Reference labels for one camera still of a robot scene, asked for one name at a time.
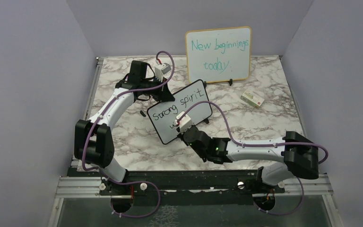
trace whiteboard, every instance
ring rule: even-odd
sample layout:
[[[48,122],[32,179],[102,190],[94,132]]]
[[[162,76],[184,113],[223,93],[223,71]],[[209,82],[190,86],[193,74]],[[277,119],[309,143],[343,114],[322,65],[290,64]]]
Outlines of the whiteboard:
[[[251,67],[251,28],[189,31],[186,55],[190,82],[247,79]]]
[[[168,144],[179,134],[174,125],[176,116],[186,111],[193,104],[208,101],[207,91],[202,80],[184,87],[173,94],[174,102],[157,103],[148,108],[147,114],[163,144]],[[188,112],[193,124],[196,125],[212,115],[208,103],[202,103]]]

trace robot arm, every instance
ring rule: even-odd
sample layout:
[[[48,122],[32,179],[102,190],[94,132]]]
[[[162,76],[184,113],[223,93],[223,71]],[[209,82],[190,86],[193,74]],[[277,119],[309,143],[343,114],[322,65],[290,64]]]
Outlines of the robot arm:
[[[170,71],[169,64],[164,63],[157,66],[155,68],[156,73],[154,78],[146,78],[147,66],[149,66],[149,64],[146,62],[132,61],[130,72],[126,75],[127,80],[125,77],[116,84],[116,89],[110,99],[112,100],[114,97],[118,97],[120,93],[128,90],[156,87],[160,85],[163,80],[166,80],[163,75]],[[116,159],[113,158],[114,146],[111,129],[115,127],[121,115],[140,95],[152,96],[158,102],[174,101],[174,97],[167,85],[153,90],[126,93],[118,97],[112,103],[108,101],[87,121],[79,120],[76,123],[74,156],[80,160],[82,159],[88,132],[93,127],[92,122],[100,119],[93,130],[93,135],[95,136],[89,138],[88,147],[86,149],[86,163],[98,167],[101,173],[104,173],[113,180],[122,182],[126,174],[126,169],[119,165]]]
[[[155,68],[154,78],[147,79],[146,70],[148,63],[132,61],[130,73],[116,84],[112,97],[127,90],[156,87],[166,78],[163,74],[169,71],[170,66],[161,64]],[[135,91],[118,97],[114,102],[107,102],[94,116],[87,121],[79,120],[75,130],[74,155],[82,159],[83,149],[88,137],[88,132],[97,119],[93,130],[93,137],[89,138],[86,148],[86,163],[99,168],[100,172],[111,179],[122,182],[126,169],[114,159],[114,145],[111,129],[115,127],[120,116],[131,106],[140,95],[150,95],[156,101],[174,101],[167,85],[145,91]],[[277,147],[242,147],[230,142],[230,138],[211,138],[205,132],[199,131],[192,125],[188,115],[184,116],[178,127],[181,139],[203,159],[204,162],[212,161],[217,164],[231,163],[239,160],[257,159],[276,161],[275,164],[258,169],[257,181],[259,187],[272,187],[280,181],[297,176],[304,179],[318,178],[318,149],[312,146],[277,146]],[[242,144],[279,144],[283,142],[311,142],[296,132],[287,132],[285,137],[274,140],[240,141]]]
[[[276,163],[258,169],[258,187],[275,186],[282,180],[293,176],[304,179],[317,179],[318,149],[313,146],[286,145],[261,147],[261,144],[280,144],[285,142],[312,143],[297,132],[288,131],[284,137],[273,140],[239,141],[250,144],[243,147],[230,141],[230,138],[211,138],[205,132],[199,131],[195,125],[187,121],[180,121],[178,130],[186,145],[193,148],[204,162],[217,164],[231,163],[240,160],[271,160]]]

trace marble surface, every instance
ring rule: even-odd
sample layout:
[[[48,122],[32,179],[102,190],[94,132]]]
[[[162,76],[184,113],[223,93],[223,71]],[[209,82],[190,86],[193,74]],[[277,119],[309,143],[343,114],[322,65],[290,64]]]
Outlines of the marble surface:
[[[167,57],[162,62],[171,64]],[[152,56],[106,58],[94,98],[91,114],[95,114],[112,95],[115,84],[129,72],[132,60],[156,65]],[[189,84],[185,56],[174,57],[175,74],[168,83],[172,93]],[[233,137],[237,140],[266,140],[284,136],[285,131],[303,133],[299,117],[290,94],[278,56],[252,57],[251,75],[247,80],[208,84],[210,101],[225,112]],[[148,71],[147,77],[153,76]],[[265,99],[260,109],[253,109],[239,99],[246,90],[256,92]],[[143,117],[155,103],[136,101],[119,119],[112,129],[115,158],[128,170],[224,170],[257,169],[272,164],[265,160],[244,160],[223,165],[203,163],[201,158],[181,140],[164,145],[161,143],[151,121]],[[210,123],[199,124],[199,129],[211,137],[229,137],[225,122],[217,109],[212,107]]]

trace metal frame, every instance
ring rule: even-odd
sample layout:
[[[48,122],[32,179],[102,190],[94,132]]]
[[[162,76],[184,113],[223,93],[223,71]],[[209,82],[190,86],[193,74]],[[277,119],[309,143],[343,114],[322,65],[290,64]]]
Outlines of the metal frame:
[[[87,120],[91,114],[91,108],[94,104],[94,98],[95,98],[96,88],[98,86],[98,80],[101,75],[102,64],[104,63],[104,58],[97,57],[96,60],[97,63],[95,68],[94,80],[90,89],[90,95],[88,96],[89,99],[87,101],[86,108],[84,109],[84,114],[83,114],[84,120]]]
[[[285,182],[285,193],[277,193],[275,196],[297,196],[301,195],[300,183],[296,178],[287,179]],[[61,177],[55,198],[122,198],[129,199],[131,196],[102,196],[99,194],[100,177]],[[316,180],[302,179],[306,195],[332,195],[333,190],[328,176],[321,174]],[[265,194],[253,194],[254,197]]]
[[[63,198],[55,198],[51,211],[51,217],[48,221],[48,227],[56,227],[58,225],[59,217],[61,216],[63,200]]]
[[[337,210],[333,196],[322,195],[322,198],[323,202],[325,203],[326,211],[328,212],[332,227],[343,227],[343,221],[339,215],[339,211]]]

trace lavender wall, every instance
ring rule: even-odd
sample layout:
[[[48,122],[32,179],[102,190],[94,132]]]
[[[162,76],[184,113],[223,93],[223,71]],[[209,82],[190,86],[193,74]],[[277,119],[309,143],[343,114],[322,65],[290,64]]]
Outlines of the lavender wall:
[[[252,54],[284,54],[312,0],[67,0],[98,56],[186,54],[187,31],[250,26]]]
[[[0,226],[46,226],[95,58],[65,0],[0,0]]]
[[[282,64],[343,222],[363,226],[363,1],[314,0]]]

